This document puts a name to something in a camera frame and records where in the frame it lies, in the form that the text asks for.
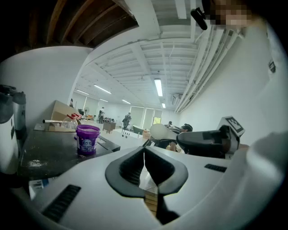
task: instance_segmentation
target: person in background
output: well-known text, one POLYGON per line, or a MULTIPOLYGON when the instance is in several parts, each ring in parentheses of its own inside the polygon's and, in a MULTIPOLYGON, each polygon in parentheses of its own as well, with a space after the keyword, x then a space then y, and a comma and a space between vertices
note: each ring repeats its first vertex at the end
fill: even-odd
POLYGON ((167 128, 170 128, 170 127, 172 126, 172 121, 169 121, 169 123, 168 123, 168 124, 165 124, 165 126, 166 126, 167 128))
MULTIPOLYGON (((176 134, 193 131, 193 127, 189 124, 184 124, 183 126, 181 126, 181 128, 177 126, 171 126, 169 127, 169 129, 176 134)), ((156 141, 155 143, 156 147, 159 147, 162 149, 166 149, 167 146, 170 146, 169 150, 174 151, 174 152, 176 152, 176 145, 177 145, 176 140, 167 140, 167 139, 159 140, 159 141, 156 141)))
POLYGON ((102 109, 100 109, 99 115, 98 115, 98 121, 101 124, 103 123, 103 117, 104 117, 104 107, 102 107, 102 109))
POLYGON ((74 108, 73 107, 73 99, 71 98, 71 101, 70 101, 70 105, 69 105, 70 107, 72 107, 72 108, 74 108))
POLYGON ((131 116, 130 116, 130 112, 127 114, 127 115, 125 115, 125 118, 123 119, 123 129, 124 130, 127 130, 127 127, 128 127, 128 125, 129 125, 129 122, 132 120, 132 118, 131 118, 131 116))

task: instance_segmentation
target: table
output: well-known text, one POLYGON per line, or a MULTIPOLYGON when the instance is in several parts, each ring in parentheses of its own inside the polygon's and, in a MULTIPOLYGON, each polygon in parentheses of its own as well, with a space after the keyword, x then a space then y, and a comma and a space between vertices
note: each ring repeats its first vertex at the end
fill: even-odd
POLYGON ((88 159, 120 150, 120 146, 99 136, 96 154, 77 154, 76 133, 30 131, 23 146, 18 175, 28 180, 56 177, 88 159))
POLYGON ((107 130, 109 133, 114 130, 116 127, 116 123, 110 123, 110 122, 107 122, 107 121, 103 121, 103 130, 107 130))

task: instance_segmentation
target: white stain on table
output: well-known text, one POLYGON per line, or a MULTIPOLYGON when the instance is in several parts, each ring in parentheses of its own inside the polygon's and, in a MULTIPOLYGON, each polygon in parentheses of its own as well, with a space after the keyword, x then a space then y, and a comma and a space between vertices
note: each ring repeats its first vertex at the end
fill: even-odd
POLYGON ((28 162, 29 167, 40 167, 43 165, 47 165, 47 162, 42 163, 40 160, 31 160, 28 162))

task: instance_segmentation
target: clear plastic bottle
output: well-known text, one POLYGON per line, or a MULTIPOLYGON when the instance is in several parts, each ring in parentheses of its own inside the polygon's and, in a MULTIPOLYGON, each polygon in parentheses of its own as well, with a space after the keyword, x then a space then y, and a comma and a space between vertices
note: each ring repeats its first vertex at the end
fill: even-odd
POLYGON ((67 114, 67 117, 63 120, 61 127, 76 129, 77 125, 78 125, 78 123, 76 121, 76 115, 75 114, 71 114, 71 115, 67 114))

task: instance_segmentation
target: wooden ceiling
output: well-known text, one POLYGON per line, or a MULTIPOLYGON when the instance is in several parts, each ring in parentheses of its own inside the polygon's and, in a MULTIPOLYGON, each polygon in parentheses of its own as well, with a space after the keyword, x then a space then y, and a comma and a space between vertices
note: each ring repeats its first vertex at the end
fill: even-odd
POLYGON ((1 4, 0 61, 47 46, 95 48, 138 26, 122 0, 9 0, 1 4))

